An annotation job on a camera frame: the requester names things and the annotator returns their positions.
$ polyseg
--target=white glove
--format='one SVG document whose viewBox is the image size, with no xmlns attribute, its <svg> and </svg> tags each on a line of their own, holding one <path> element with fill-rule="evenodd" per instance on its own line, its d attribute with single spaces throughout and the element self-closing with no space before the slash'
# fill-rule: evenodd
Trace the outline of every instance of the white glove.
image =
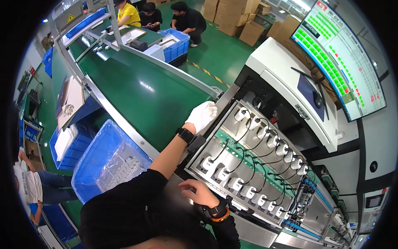
<svg viewBox="0 0 398 249">
<path fill-rule="evenodd" d="M 217 107 L 214 106 L 213 101 L 206 101 L 195 107 L 186 123 L 192 123 L 195 126 L 196 133 L 198 134 L 203 128 L 205 128 L 213 119 L 217 116 Z"/>
</svg>

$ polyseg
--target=yellow triangle warning label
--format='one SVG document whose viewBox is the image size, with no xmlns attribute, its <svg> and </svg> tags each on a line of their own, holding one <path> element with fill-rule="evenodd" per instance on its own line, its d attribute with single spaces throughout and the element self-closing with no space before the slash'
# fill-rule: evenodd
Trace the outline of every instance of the yellow triangle warning label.
<svg viewBox="0 0 398 249">
<path fill-rule="evenodd" d="M 71 14 L 69 14 L 68 16 L 68 21 L 66 22 L 67 24 L 70 23 L 70 21 L 72 21 L 74 19 L 74 16 L 72 16 Z"/>
</svg>

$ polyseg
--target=hand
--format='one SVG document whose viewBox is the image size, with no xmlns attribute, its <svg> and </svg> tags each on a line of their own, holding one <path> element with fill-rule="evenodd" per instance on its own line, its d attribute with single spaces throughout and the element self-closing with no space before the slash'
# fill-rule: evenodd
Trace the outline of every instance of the hand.
<svg viewBox="0 0 398 249">
<path fill-rule="evenodd" d="M 197 134 L 217 117 L 217 107 L 214 102 L 206 101 L 195 107 L 185 123 L 195 126 L 194 134 Z"/>
<path fill-rule="evenodd" d="M 220 204 L 220 200 L 210 191 L 210 189 L 201 181 L 188 179 L 181 182 L 178 186 L 181 188 L 181 193 L 200 205 L 206 205 L 209 208 L 214 208 Z M 193 194 L 188 189 L 195 188 L 196 194 Z"/>
</svg>

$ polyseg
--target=wrist strap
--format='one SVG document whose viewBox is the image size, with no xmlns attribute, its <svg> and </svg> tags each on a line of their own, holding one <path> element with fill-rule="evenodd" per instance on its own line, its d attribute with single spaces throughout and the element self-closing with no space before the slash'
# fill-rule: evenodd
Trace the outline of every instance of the wrist strap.
<svg viewBox="0 0 398 249">
<path fill-rule="evenodd" d="M 218 218 L 218 219 L 210 218 L 210 220 L 213 221 L 213 222 L 221 222 L 221 221 L 225 220 L 228 216 L 229 216 L 229 209 L 226 208 L 226 214 L 223 217 Z"/>
</svg>

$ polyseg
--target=bare hand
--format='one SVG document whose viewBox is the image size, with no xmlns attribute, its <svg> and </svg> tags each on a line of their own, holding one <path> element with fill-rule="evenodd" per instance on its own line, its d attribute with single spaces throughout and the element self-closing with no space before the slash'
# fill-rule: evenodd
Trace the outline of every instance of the bare hand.
<svg viewBox="0 0 398 249">
<path fill-rule="evenodd" d="M 181 188 L 181 193 L 200 205 L 206 205 L 209 208 L 214 208 L 220 204 L 220 200 L 210 191 L 210 189 L 201 181 L 188 179 L 181 182 L 178 186 Z M 188 189 L 195 188 L 196 193 L 193 194 Z"/>
</svg>

